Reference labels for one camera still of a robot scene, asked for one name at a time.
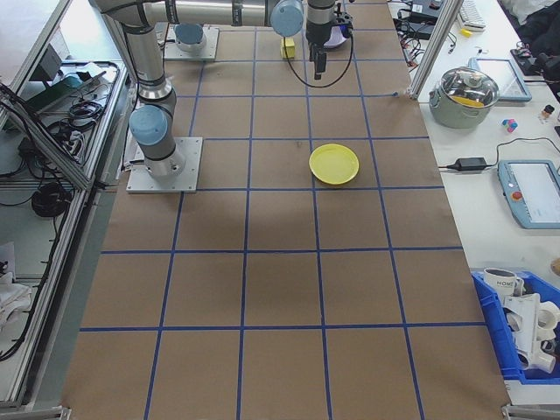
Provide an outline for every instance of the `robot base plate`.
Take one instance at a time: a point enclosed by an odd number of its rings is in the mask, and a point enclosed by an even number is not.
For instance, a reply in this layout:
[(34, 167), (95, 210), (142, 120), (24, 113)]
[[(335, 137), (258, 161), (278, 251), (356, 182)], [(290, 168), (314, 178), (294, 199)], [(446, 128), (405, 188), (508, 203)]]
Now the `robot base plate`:
[(196, 192), (202, 155), (202, 137), (176, 137), (175, 142), (186, 158), (185, 169), (174, 177), (153, 178), (144, 164), (135, 164), (130, 170), (129, 183), (126, 187), (129, 193)]
[[(202, 31), (206, 35), (206, 44), (198, 51), (188, 52), (180, 50), (174, 42), (165, 43), (165, 61), (214, 61), (216, 60), (216, 52), (218, 51), (218, 37), (220, 30), (218, 28), (203, 27)], [(175, 39), (173, 27), (169, 28), (167, 39)]]

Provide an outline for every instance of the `pot handle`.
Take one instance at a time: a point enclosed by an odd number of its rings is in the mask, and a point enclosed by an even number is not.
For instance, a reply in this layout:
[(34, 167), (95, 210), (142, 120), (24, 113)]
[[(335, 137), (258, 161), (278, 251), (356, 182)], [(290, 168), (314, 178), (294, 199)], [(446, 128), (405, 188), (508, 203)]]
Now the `pot handle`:
[(436, 94), (435, 90), (432, 90), (430, 92), (430, 105), (433, 108), (437, 108), (439, 106), (439, 99), (441, 98), (441, 96), (439, 96), (439, 94)]
[(469, 118), (476, 118), (480, 114), (480, 111), (478, 109), (462, 108), (461, 111), (463, 112), (464, 116), (468, 116)]

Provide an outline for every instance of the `blue plastic bin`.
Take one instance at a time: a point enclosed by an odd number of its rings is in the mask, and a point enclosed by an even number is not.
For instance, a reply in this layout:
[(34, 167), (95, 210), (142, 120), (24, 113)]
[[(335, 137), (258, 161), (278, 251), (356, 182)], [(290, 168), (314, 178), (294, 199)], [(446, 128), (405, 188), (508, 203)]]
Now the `blue plastic bin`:
[[(551, 301), (560, 306), (559, 289), (528, 271), (520, 271), (517, 275), (525, 281), (525, 284), (533, 288), (534, 293), (541, 295), (541, 302)], [(517, 380), (526, 385), (560, 385), (560, 361), (556, 362), (551, 374), (540, 369), (522, 369), (515, 350), (514, 338), (497, 293), (484, 283), (482, 272), (473, 272), (472, 278), (504, 379)], [(556, 336), (560, 337), (560, 327), (557, 327), (555, 332)]]

